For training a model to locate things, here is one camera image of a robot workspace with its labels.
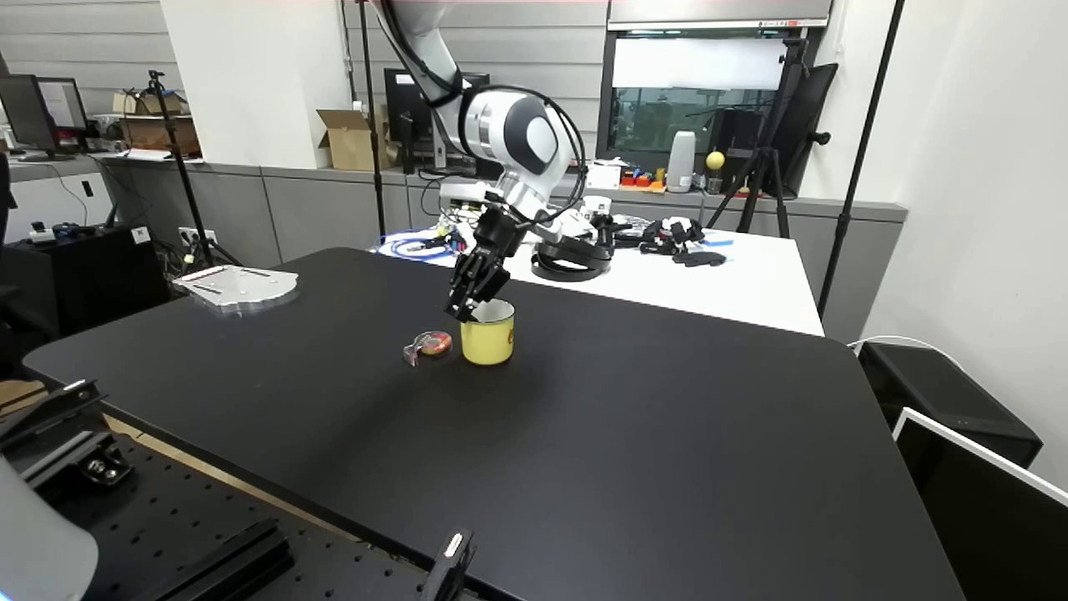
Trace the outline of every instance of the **black chair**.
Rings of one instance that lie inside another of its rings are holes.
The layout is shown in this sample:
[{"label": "black chair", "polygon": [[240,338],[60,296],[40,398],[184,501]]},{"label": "black chair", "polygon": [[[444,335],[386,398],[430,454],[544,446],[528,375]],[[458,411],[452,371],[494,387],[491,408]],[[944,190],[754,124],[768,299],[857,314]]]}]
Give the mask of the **black chair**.
[{"label": "black chair", "polygon": [[896,450],[970,601],[1068,596],[1068,495],[904,408]]},{"label": "black chair", "polygon": [[20,375],[22,356],[58,338],[58,328],[22,304],[20,287],[0,285],[0,377]]}]

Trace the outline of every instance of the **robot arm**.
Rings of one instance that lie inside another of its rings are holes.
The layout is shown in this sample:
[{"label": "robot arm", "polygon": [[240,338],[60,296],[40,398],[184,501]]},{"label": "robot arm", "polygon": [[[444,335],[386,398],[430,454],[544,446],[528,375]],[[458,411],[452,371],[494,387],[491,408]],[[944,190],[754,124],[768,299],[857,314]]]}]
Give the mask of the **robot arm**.
[{"label": "robot arm", "polygon": [[544,221],[567,164],[580,159],[585,168],[580,132],[574,120],[541,93],[471,88],[436,30],[446,10],[440,0],[375,0],[375,7],[446,139],[476,159],[503,168],[496,179],[503,198],[485,209],[475,230],[476,246],[452,267],[446,310],[471,317],[476,299],[496,296],[509,279],[503,259],[525,235]]}]

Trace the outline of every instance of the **black clamp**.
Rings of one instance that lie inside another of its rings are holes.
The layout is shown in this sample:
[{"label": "black clamp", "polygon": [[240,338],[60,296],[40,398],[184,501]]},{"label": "black clamp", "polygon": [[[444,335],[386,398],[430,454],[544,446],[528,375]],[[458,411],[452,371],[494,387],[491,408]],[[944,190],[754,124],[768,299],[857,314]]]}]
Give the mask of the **black clamp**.
[{"label": "black clamp", "polygon": [[40,404],[10,411],[0,419],[0,454],[30,487],[44,487],[65,470],[75,470],[94,487],[118,487],[131,477],[131,465],[101,416],[101,389],[91,380],[73,380]]},{"label": "black clamp", "polygon": [[465,591],[471,554],[471,533],[458,529],[446,542],[444,554],[434,560],[419,601],[452,601]]}]

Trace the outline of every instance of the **cable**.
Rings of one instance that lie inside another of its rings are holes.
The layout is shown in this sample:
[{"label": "cable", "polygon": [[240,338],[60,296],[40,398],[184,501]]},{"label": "cable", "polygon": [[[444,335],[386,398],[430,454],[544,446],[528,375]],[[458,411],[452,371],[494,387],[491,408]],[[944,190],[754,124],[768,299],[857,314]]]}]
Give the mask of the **cable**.
[{"label": "cable", "polygon": [[75,190],[65,187],[65,177],[58,164],[44,159],[44,168],[49,168],[58,172],[64,192],[81,204],[81,228],[91,228],[91,204]]},{"label": "cable", "polygon": [[414,230],[406,172],[402,172],[402,215],[406,215],[406,230]]},{"label": "cable", "polygon": [[231,259],[231,265],[240,267],[240,259],[236,259],[223,242],[210,240],[210,246],[213,246],[217,253],[223,253],[223,259]]},{"label": "cable", "polygon": [[[426,209],[426,190],[436,190],[436,215]],[[440,218],[440,182],[434,182],[434,179],[425,182],[425,190],[419,190],[419,209],[425,209],[426,218]]]},{"label": "cable", "polygon": [[281,235],[278,235],[278,218],[272,218],[272,200],[269,200],[269,187],[267,187],[263,168],[257,168],[257,172],[261,172],[261,190],[263,190],[267,221],[269,221],[269,235],[272,235],[278,265],[283,265],[286,253],[281,249]]}]

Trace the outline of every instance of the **yellow cup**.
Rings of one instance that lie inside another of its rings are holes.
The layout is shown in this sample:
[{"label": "yellow cup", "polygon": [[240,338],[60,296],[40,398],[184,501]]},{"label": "yellow cup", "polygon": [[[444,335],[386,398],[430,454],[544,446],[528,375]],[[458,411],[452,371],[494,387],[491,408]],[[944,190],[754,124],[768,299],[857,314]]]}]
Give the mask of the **yellow cup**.
[{"label": "yellow cup", "polygon": [[471,310],[475,321],[461,324],[461,351],[471,364],[491,368],[514,353],[514,308],[486,299]]}]

